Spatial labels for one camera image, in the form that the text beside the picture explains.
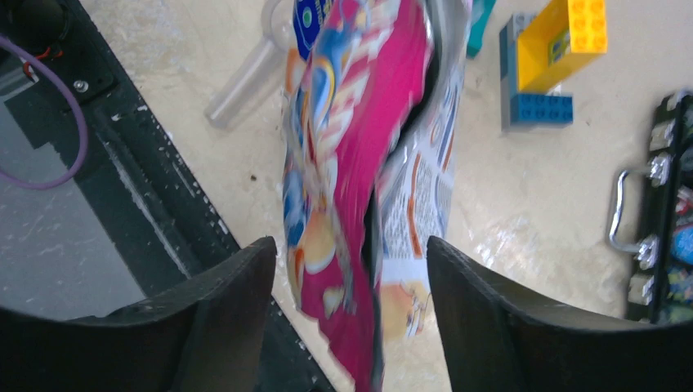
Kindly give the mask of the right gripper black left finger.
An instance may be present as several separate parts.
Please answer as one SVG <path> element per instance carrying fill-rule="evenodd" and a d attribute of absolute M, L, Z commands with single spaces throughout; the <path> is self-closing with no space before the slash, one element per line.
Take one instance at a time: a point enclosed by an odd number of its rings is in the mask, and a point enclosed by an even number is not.
<path fill-rule="evenodd" d="M 250 391 L 275 276 L 259 238 L 156 296 L 99 317 L 1 311 L 4 391 Z"/>

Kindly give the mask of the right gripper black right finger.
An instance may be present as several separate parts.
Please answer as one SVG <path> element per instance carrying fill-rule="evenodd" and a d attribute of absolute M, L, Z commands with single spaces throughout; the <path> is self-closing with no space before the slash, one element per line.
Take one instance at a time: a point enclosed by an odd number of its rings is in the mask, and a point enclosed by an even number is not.
<path fill-rule="evenodd" d="M 568 305 L 474 261 L 442 238 L 427 268 L 455 391 L 689 391 L 692 326 Z"/>

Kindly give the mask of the colourful pet food bag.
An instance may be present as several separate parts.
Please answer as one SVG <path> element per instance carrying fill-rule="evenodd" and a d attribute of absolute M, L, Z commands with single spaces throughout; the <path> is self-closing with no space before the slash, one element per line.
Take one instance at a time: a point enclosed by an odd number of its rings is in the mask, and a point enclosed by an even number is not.
<path fill-rule="evenodd" d="M 379 391 L 383 343 L 431 304 L 471 30 L 469 1 L 295 1 L 286 73 L 286 278 L 357 391 Z"/>

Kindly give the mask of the clear plastic scoop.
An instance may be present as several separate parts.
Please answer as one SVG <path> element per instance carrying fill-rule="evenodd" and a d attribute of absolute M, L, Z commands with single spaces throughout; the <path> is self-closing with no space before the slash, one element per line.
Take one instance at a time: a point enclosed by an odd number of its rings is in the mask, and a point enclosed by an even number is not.
<path fill-rule="evenodd" d="M 264 3 L 262 35 L 257 45 L 204 110 L 211 126 L 237 127 L 280 89 L 284 83 L 285 61 L 295 42 L 292 17 L 292 1 Z"/>

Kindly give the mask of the black poker chip case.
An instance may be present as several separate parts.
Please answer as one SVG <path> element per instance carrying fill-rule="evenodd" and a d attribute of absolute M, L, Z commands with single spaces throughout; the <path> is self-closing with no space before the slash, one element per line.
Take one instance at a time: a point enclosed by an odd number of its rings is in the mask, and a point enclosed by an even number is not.
<path fill-rule="evenodd" d="M 656 107 L 646 140 L 643 163 L 624 168 L 616 177 L 607 241 L 632 258 L 626 295 L 626 319 L 658 329 L 692 327 L 692 307 L 670 292 L 671 269 L 684 265 L 672 254 L 676 207 L 682 187 L 682 155 L 691 143 L 687 120 L 692 113 L 692 90 L 675 91 Z M 634 239 L 619 239 L 624 217 L 626 184 L 639 178 L 637 231 Z"/>

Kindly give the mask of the grey blue toy brick base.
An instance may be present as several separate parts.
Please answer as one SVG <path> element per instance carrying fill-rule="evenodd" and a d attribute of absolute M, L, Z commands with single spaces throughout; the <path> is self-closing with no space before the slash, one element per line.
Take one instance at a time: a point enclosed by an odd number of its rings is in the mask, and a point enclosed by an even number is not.
<path fill-rule="evenodd" d="M 504 132 L 567 127 L 574 120 L 572 96 L 518 90 L 516 39 L 535 17 L 534 13 L 514 13 L 499 33 L 501 130 Z"/>

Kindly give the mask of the yellow toy brick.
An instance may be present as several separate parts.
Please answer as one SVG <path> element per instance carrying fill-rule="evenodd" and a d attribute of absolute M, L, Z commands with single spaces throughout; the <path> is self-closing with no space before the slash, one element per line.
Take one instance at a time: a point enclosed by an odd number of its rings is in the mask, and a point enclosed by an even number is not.
<path fill-rule="evenodd" d="M 608 51 L 603 0 L 553 0 L 516 39 L 517 90 L 546 93 Z"/>

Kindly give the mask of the teal toy brick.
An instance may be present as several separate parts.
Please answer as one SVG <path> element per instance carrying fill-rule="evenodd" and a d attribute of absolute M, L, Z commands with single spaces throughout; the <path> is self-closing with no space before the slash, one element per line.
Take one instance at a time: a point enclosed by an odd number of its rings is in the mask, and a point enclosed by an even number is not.
<path fill-rule="evenodd" d="M 471 29 L 467 42 L 467 58 L 477 57 L 483 45 L 483 37 L 496 0 L 472 0 Z"/>

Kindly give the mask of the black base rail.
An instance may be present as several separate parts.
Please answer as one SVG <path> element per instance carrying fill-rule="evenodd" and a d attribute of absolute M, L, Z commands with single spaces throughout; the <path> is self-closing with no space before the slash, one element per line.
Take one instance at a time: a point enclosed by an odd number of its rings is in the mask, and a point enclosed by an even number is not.
<path fill-rule="evenodd" d="M 1 311 L 105 317 L 241 247 L 78 1 L 1 4 Z M 250 391 L 332 385 L 270 295 Z"/>

